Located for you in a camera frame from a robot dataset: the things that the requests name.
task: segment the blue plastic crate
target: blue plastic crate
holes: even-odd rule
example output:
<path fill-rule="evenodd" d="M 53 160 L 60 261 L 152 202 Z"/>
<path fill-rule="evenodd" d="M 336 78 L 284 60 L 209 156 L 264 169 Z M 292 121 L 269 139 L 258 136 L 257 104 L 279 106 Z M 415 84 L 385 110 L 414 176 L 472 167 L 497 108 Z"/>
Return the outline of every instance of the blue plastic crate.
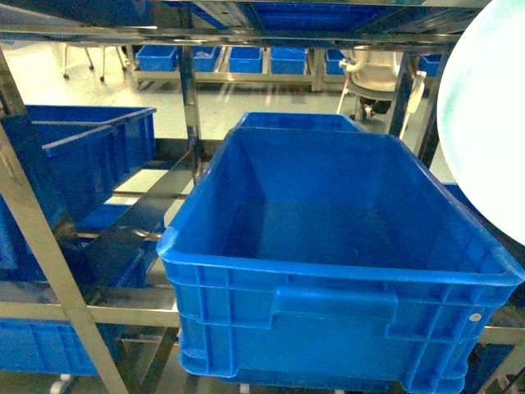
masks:
<path fill-rule="evenodd" d="M 111 225 L 128 207 L 104 205 L 77 225 L 79 231 L 101 230 Z M 146 287 L 146 272 L 157 258 L 156 242 L 145 241 L 135 256 L 109 286 Z M 126 326 L 99 324 L 113 357 L 118 356 L 116 339 Z M 75 329 L 68 322 L 0 319 L 0 370 L 36 373 L 68 373 L 94 376 L 97 371 Z"/>
<path fill-rule="evenodd" d="M 230 72 L 262 72 L 263 52 L 261 48 L 235 47 L 230 54 Z"/>
<path fill-rule="evenodd" d="M 141 71 L 174 71 L 177 68 L 177 47 L 144 45 L 136 54 Z"/>
<path fill-rule="evenodd" d="M 221 53 L 219 47 L 194 47 L 194 65 L 198 72 L 213 72 L 217 58 Z"/>
<path fill-rule="evenodd" d="M 304 74 L 306 49 L 273 48 L 272 74 Z"/>
<path fill-rule="evenodd" d="M 343 76 L 345 71 L 339 67 L 339 62 L 344 58 L 339 49 L 328 49 L 326 51 L 326 73 L 331 76 Z"/>
<path fill-rule="evenodd" d="M 111 126 L 109 163 L 115 186 L 155 157 L 155 108 L 28 105 L 27 111 L 38 122 Z"/>
<path fill-rule="evenodd" d="M 399 139 L 368 133 L 234 129 L 157 251 L 182 366 L 243 383 L 458 393 L 525 279 Z"/>
<path fill-rule="evenodd" d="M 476 394 L 513 348 L 512 345 L 477 345 L 462 394 Z"/>
<path fill-rule="evenodd" d="M 113 193 L 110 126 L 34 123 L 53 175 L 74 220 L 80 220 Z"/>
<path fill-rule="evenodd" d="M 427 76 L 436 76 L 441 63 L 441 55 L 426 55 L 419 58 L 419 70 L 426 71 Z"/>
<path fill-rule="evenodd" d="M 115 340 L 121 335 L 115 326 L 99 324 L 113 357 Z M 94 376 L 97 371 L 75 329 L 66 322 L 0 319 L 0 369 L 68 373 Z"/>
<path fill-rule="evenodd" d="M 392 7 L 258 2 L 253 5 L 267 30 L 349 32 L 396 12 Z"/>
<path fill-rule="evenodd" d="M 311 131 L 363 131 L 345 115 L 325 113 L 248 112 L 236 127 Z"/>

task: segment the crate rim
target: crate rim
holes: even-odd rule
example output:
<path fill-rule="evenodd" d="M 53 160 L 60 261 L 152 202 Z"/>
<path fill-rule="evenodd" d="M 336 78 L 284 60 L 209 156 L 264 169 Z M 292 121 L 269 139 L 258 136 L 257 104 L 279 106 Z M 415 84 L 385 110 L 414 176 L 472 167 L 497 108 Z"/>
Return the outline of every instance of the crate rim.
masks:
<path fill-rule="evenodd" d="M 165 263 L 183 264 L 183 265 L 199 265 L 206 267 L 228 268 L 244 271 L 260 271 L 267 273 L 287 273 L 303 276 L 314 277 L 330 277 L 338 279 L 353 279 L 364 281 L 388 281 L 388 282 L 427 282 L 427 283 L 454 283 L 456 285 L 479 285 L 479 286 L 517 286 L 525 281 L 525 270 L 512 257 L 512 255 L 497 241 L 497 239 L 478 222 L 472 214 L 456 199 L 452 194 L 433 176 L 430 171 L 418 160 L 416 156 L 409 150 L 409 148 L 402 143 L 399 138 L 393 135 L 372 135 L 368 133 L 349 133 L 337 131 L 323 131 L 326 133 L 336 133 L 338 135 L 358 135 L 357 138 L 369 139 L 383 139 L 391 140 L 399 149 L 403 149 L 409 153 L 409 160 L 413 165 L 417 166 L 432 182 L 443 198 L 447 200 L 447 204 L 452 204 L 464 216 L 465 220 L 469 222 L 472 229 L 489 245 L 490 253 L 493 255 L 498 265 L 504 269 L 503 273 L 465 273 L 452 271 L 436 271 L 436 270 L 416 270 L 404 268 L 369 268 L 359 266 L 330 266 L 330 272 L 326 272 L 326 265 L 319 263 L 301 263 L 301 262 L 280 262 L 266 259 L 246 259 L 240 257 L 226 257 L 220 256 L 221 262 L 217 262 L 217 256 L 210 254 L 192 254 L 175 250 L 172 246 L 176 243 L 179 232 L 173 227 L 182 227 L 183 223 L 189 220 L 189 215 L 193 210 L 201 195 L 207 192 L 205 190 L 205 181 L 214 172 L 214 168 L 221 162 L 221 159 L 226 154 L 226 147 L 233 136 L 242 131 L 258 132 L 261 129 L 236 127 L 228 132 L 223 143 L 213 155 L 212 161 L 199 182 L 190 192 L 186 201 L 180 207 L 179 212 L 172 220 L 171 224 L 164 231 L 161 240 L 157 244 L 157 253 Z M 288 130 L 296 133 L 312 133 L 315 131 L 301 131 Z"/>
<path fill-rule="evenodd" d="M 62 150 L 62 146 L 65 143 L 73 142 L 76 140 L 82 140 L 82 144 L 87 144 L 94 138 L 110 135 L 111 133 L 112 133 L 112 127 L 110 125 L 100 125 L 99 124 L 99 127 L 95 127 L 92 130 L 88 130 L 88 131 L 85 131 L 83 133 L 76 134 L 76 135 L 71 135 L 61 140 L 57 140 L 49 144 L 45 144 L 42 146 L 42 149 L 45 149 L 50 154 L 54 154 L 56 153 L 58 149 Z"/>
<path fill-rule="evenodd" d="M 100 106 L 96 105 L 34 105 L 35 107 L 56 107 L 56 108 L 100 108 Z M 157 112 L 157 109 L 155 107 L 111 107 L 111 109 L 136 109 L 136 111 L 130 112 L 126 115 L 121 115 L 119 117 L 114 117 L 113 119 L 109 121 L 32 121 L 31 123 L 37 123 L 37 124 L 73 124 L 73 125 L 86 125 L 86 124 L 93 124 L 93 125 L 101 125 L 101 124 L 121 124 L 125 123 L 126 121 L 133 121 L 137 117 L 144 117 L 146 115 L 153 115 Z"/>

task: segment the floor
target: floor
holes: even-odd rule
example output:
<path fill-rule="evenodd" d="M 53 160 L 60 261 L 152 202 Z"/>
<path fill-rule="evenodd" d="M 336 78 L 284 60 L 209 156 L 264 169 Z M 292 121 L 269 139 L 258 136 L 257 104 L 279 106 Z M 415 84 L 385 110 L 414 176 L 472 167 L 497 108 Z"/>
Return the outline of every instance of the floor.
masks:
<path fill-rule="evenodd" d="M 107 50 L 106 82 L 99 78 L 101 50 L 90 50 L 95 64 L 95 71 L 88 69 L 88 60 L 82 49 L 70 50 L 68 81 L 62 78 L 62 46 L 59 44 L 4 43 L 1 44 L 7 62 L 15 77 L 19 91 L 26 103 L 31 104 L 76 104 L 76 105 L 114 105 L 114 106 L 153 106 L 155 131 L 158 138 L 185 138 L 185 120 L 180 94 L 180 86 L 175 83 L 156 82 L 149 88 L 138 90 L 133 76 L 128 71 L 123 73 L 114 49 Z M 204 139 L 221 140 L 226 132 L 247 111 L 276 112 L 324 112 L 333 113 L 337 107 L 339 94 L 323 92 L 311 94 L 305 88 L 283 87 L 278 85 L 231 85 L 199 86 L 199 107 Z M 353 98 L 346 99 L 345 112 L 354 108 Z M 409 128 L 404 142 L 415 149 L 420 122 L 426 103 L 420 104 L 418 112 L 409 121 Z M 371 132 L 384 132 L 389 125 L 389 114 L 377 116 L 363 123 Z M 441 181 L 453 181 L 446 166 L 442 152 L 438 149 L 431 171 Z M 162 175 L 160 171 L 143 171 L 131 181 L 124 184 L 122 190 L 147 190 Z M 130 203 L 129 199 L 114 199 Z M 178 205 L 168 214 L 172 217 Z M 161 277 L 158 266 L 153 275 Z M 0 394 L 46 393 L 51 384 L 57 380 L 55 375 L 32 373 L 0 372 Z M 106 392 L 98 378 L 79 378 L 71 393 L 104 393 Z M 157 393 L 235 393 L 238 387 L 225 384 L 212 378 L 200 378 L 197 381 L 188 379 L 179 367 L 174 353 L 166 366 L 158 385 Z M 275 387 L 256 387 L 257 393 L 323 393 L 280 389 Z"/>

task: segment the rack leg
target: rack leg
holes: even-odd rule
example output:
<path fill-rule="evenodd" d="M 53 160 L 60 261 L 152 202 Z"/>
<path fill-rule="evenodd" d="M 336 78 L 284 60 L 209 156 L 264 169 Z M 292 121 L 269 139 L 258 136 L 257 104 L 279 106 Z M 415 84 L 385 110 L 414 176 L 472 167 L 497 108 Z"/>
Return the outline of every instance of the rack leg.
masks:
<path fill-rule="evenodd" d="M 62 76 L 65 80 L 69 80 L 69 75 L 67 74 L 67 44 L 64 44 L 64 58 L 63 58 L 63 68 L 62 68 Z"/>
<path fill-rule="evenodd" d="M 106 47 L 102 47 L 102 76 L 100 81 L 104 82 L 106 79 Z"/>
<path fill-rule="evenodd" d="M 118 61 L 121 63 L 122 70 L 126 72 L 128 69 L 126 65 L 124 64 L 124 61 L 122 60 L 121 50 L 118 47 L 115 47 L 115 50 L 116 50 L 116 55 L 118 56 Z"/>
<path fill-rule="evenodd" d="M 313 73 L 315 73 L 312 82 L 313 92 L 320 92 L 324 87 L 325 56 L 325 49 L 313 50 Z"/>
<path fill-rule="evenodd" d="M 91 56 L 89 55 L 89 50 L 87 48 L 84 48 L 85 56 L 88 57 L 89 60 L 89 69 L 93 71 L 95 69 L 95 66 L 93 65 L 93 61 L 91 60 Z"/>
<path fill-rule="evenodd" d="M 395 105 L 392 121 L 390 122 L 389 133 L 399 137 L 403 128 L 404 114 L 409 105 L 410 94 L 412 93 L 413 79 L 418 70 L 419 56 L 411 53 L 404 53 L 403 60 L 399 67 L 399 75 L 395 86 Z"/>
<path fill-rule="evenodd" d="M 449 53 L 441 55 L 441 63 L 436 73 L 436 80 L 430 89 L 427 100 L 427 110 L 425 111 L 425 117 L 423 118 L 422 124 L 425 125 L 424 132 L 418 137 L 416 147 L 419 147 L 418 157 L 429 167 L 436 154 L 437 145 L 440 143 L 440 137 L 437 134 L 437 119 L 436 119 L 436 105 L 437 105 L 437 94 L 440 90 L 441 77 L 445 66 L 449 60 Z"/>
<path fill-rule="evenodd" d="M 189 8 L 180 10 L 183 28 L 193 27 Z M 203 141 L 200 133 L 199 101 L 197 100 L 197 85 L 195 84 L 194 52 L 190 46 L 179 47 L 180 87 L 184 102 L 184 114 L 188 144 L 194 151 L 193 174 L 196 181 L 202 171 Z"/>

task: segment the stainless steel rack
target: stainless steel rack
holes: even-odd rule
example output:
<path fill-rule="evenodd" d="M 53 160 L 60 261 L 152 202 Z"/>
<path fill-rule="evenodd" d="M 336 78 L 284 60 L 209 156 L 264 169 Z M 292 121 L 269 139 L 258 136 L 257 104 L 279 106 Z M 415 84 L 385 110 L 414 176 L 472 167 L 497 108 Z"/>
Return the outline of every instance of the stainless steel rack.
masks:
<path fill-rule="evenodd" d="M 96 2 L 102 8 L 86 13 L 84 10 L 93 9 L 92 0 L 73 0 L 68 9 L 60 8 L 51 0 L 0 0 L 0 39 L 181 46 L 180 69 L 166 78 L 173 77 L 181 81 L 188 140 L 178 140 L 172 144 L 164 140 L 159 143 L 165 147 L 161 149 L 162 156 L 172 161 L 171 170 L 147 193 L 141 195 L 138 202 L 131 206 L 117 223 L 98 235 L 89 247 L 87 255 L 91 263 L 112 261 L 112 271 L 122 267 L 127 256 L 140 242 L 148 237 L 154 238 L 150 236 L 154 224 L 162 219 L 174 199 L 182 196 L 182 190 L 191 178 L 199 177 L 203 158 L 213 153 L 213 145 L 201 139 L 195 84 L 199 79 L 222 80 L 221 78 L 228 76 L 195 74 L 192 45 L 315 48 L 313 57 L 310 58 L 310 73 L 298 76 L 301 82 L 312 84 L 314 90 L 322 88 L 323 81 L 319 78 L 318 71 L 321 69 L 320 59 L 324 61 L 325 48 L 357 47 L 403 51 L 405 55 L 396 87 L 397 99 L 389 130 L 392 135 L 399 135 L 404 109 L 409 99 L 413 81 L 410 64 L 415 63 L 421 53 L 444 53 L 436 83 L 429 94 L 418 143 L 418 156 L 430 166 L 439 142 L 436 129 L 436 99 L 447 53 L 460 37 L 460 34 L 455 33 L 464 30 L 488 0 L 325 0 L 325 3 L 331 5 L 395 7 L 395 12 L 389 15 L 388 21 L 374 21 L 373 24 L 362 26 L 358 30 L 343 32 L 323 29 L 265 29 L 253 5 L 268 2 L 267 0 L 194 2 L 201 11 L 205 11 L 224 26 L 222 29 L 216 29 L 210 27 L 200 16 L 192 15 L 195 8 L 190 9 L 187 2 L 182 3 L 183 7 L 171 7 L 173 4 L 168 4 L 178 2 L 148 1 L 144 2 L 148 5 L 145 9 L 133 8 L 130 2 L 130 9 L 122 14 L 126 15 L 126 19 L 115 21 L 112 2 L 103 2 L 106 5 Z M 273 0 L 276 5 L 319 2 L 322 0 Z M 411 18 L 415 10 L 423 8 L 428 12 L 420 14 L 423 16 L 418 20 Z M 145 73 L 140 74 L 140 71 L 135 75 L 138 80 L 147 80 L 150 77 Z M 235 75 L 229 77 L 239 80 Z M 253 77 L 247 77 L 245 81 L 259 82 Z M 16 137 L 2 126 L 3 121 L 9 118 L 26 117 L 26 110 L 1 52 L 0 103 L 0 193 L 48 279 L 48 283 L 26 285 L 26 289 L 32 289 L 35 294 L 47 292 L 56 297 L 56 302 L 50 303 L 0 300 L 0 317 L 69 321 L 88 351 L 108 392 L 154 392 L 163 365 L 171 348 L 176 344 L 176 332 L 179 327 L 179 314 L 172 289 L 79 287 L 60 248 L 61 243 L 76 235 L 69 214 L 63 205 L 57 204 L 55 213 L 62 220 L 51 223 L 52 225 L 44 214 L 43 201 L 53 197 L 60 199 L 60 192 L 53 183 L 41 149 L 36 144 L 21 146 Z M 27 140 L 34 138 L 35 133 L 30 127 L 26 132 Z M 31 162 L 24 160 L 24 156 L 28 154 L 33 156 Z M 41 176 L 31 176 L 35 172 Z M 483 332 L 480 342 L 513 345 L 514 350 L 487 381 L 482 391 L 485 391 L 496 377 L 516 374 L 525 364 L 524 315 L 519 309 L 503 308 Z M 509 320 L 514 322 L 512 327 L 508 325 Z M 160 333 L 157 350 L 144 376 L 136 376 L 134 373 L 132 359 L 136 355 L 135 349 L 128 349 L 128 357 L 115 364 L 96 323 L 156 327 L 160 330 L 156 332 Z"/>

